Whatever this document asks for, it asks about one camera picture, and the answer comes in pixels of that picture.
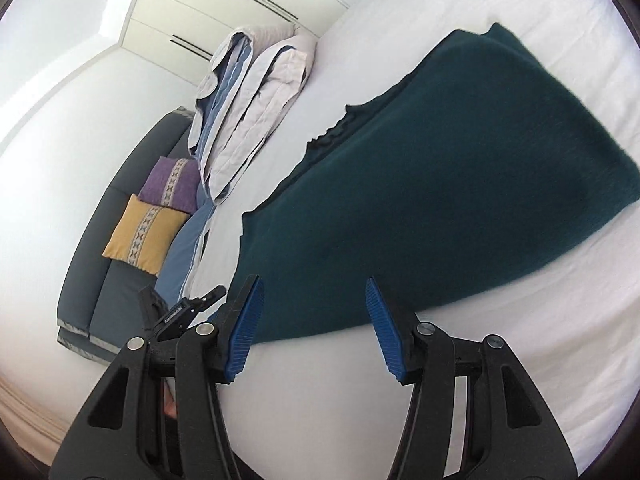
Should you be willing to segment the dark green knit sweater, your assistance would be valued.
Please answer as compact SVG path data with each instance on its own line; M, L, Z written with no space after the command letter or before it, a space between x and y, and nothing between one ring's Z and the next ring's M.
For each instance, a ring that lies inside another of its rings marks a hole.
M242 217L236 296L256 340L367 324L368 278L413 311L541 269L639 197L639 170L512 32L455 30L398 84L349 107Z

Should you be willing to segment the blue pillow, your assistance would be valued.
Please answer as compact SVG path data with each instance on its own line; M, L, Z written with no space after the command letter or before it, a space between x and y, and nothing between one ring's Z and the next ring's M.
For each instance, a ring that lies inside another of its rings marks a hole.
M156 292L169 307L183 297L184 283L198 253L198 242L214 210L213 201L199 185L196 189L196 211L186 220L169 246L154 285Z

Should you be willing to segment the dark grey sofa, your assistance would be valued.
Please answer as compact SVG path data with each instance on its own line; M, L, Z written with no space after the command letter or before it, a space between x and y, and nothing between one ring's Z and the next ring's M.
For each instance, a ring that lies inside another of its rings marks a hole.
M112 362L142 327L138 295L156 277L102 252L158 159L186 157L192 120L184 107L160 118L107 185L82 234L58 297L58 342L85 359Z

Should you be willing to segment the yellow patterned cushion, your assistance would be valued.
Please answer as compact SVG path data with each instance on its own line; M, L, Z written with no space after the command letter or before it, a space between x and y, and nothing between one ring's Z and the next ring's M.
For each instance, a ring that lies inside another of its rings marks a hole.
M185 212L148 204L131 194L102 256L157 276L172 241L189 218Z

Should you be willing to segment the white bed sheet mattress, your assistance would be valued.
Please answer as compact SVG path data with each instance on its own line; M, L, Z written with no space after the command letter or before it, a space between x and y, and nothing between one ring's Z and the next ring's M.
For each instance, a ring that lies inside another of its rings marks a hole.
M320 39L305 89L210 222L186 291L231 282L242 215L346 107L411 72L455 29L499 23L570 89L631 156L639 153L639 49L611 0L360 0ZM509 286L424 313L465 339L503 336L585 469L639 389L639 209ZM383 479L411 391L370 326L256 344L220 390L232 448L268 479Z

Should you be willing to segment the purple patterned cushion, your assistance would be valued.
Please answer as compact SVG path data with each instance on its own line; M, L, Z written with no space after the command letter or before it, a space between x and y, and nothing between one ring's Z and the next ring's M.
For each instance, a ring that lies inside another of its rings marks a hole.
M194 214L198 209L200 173L192 158L162 156L146 178L137 198L143 203Z

